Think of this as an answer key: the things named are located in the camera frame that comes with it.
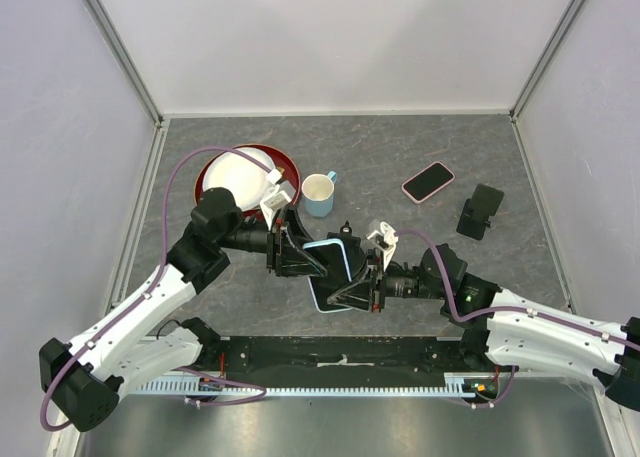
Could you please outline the blue case phone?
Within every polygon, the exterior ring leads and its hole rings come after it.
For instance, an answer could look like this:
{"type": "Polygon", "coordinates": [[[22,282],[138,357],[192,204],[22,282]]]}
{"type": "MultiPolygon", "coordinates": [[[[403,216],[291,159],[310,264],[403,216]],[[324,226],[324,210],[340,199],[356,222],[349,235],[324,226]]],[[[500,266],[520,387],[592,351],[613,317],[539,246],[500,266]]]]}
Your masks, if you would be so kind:
{"type": "Polygon", "coordinates": [[[303,249],[327,270],[325,277],[309,277],[309,288],[316,309],[321,313],[348,311],[345,305],[331,304],[329,297],[352,282],[344,243],[338,238],[305,243],[303,249]]]}

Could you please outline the black round phone stand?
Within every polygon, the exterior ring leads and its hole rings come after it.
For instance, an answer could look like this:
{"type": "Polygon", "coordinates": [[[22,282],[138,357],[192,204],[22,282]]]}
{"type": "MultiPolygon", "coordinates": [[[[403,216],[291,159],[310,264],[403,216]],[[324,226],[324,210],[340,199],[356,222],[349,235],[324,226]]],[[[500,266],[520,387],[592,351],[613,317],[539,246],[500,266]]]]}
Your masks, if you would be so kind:
{"type": "Polygon", "coordinates": [[[350,223],[346,221],[339,229],[338,232],[328,232],[326,235],[327,238],[336,238],[340,240],[345,248],[346,256],[347,256],[347,243],[349,241],[361,241],[361,239],[357,236],[353,235],[353,230],[350,226],[350,223]]]}

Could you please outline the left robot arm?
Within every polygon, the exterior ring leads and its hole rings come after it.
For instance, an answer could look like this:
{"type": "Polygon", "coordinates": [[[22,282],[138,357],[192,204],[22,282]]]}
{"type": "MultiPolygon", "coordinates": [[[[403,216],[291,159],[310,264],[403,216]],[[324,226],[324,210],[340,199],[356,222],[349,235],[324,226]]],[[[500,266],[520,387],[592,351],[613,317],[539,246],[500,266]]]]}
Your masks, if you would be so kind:
{"type": "Polygon", "coordinates": [[[217,279],[230,264],[226,249],[265,254],[279,277],[326,277],[326,266],[304,247],[306,232],[294,230],[299,223],[295,207],[284,198],[276,202],[280,224],[265,218],[249,225],[230,190],[203,192],[182,237],[163,247],[145,283],[70,341],[46,342],[39,351],[42,427],[92,430],[131,391],[162,374],[191,365],[198,370],[215,366],[218,336],[198,318],[152,344],[139,341],[217,279]]]}

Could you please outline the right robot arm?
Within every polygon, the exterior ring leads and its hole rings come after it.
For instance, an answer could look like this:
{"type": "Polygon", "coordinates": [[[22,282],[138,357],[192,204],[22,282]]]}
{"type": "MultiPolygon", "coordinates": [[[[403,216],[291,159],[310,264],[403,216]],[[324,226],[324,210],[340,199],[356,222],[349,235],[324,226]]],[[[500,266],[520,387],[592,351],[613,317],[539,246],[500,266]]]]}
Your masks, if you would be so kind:
{"type": "Polygon", "coordinates": [[[638,410],[637,318],[624,324],[604,322],[534,302],[470,274],[446,244],[429,244],[413,267],[388,259],[389,249],[330,245],[323,253],[328,304],[379,312],[391,297],[440,299],[442,315],[464,330],[457,354],[465,368],[562,374],[638,410]]]}

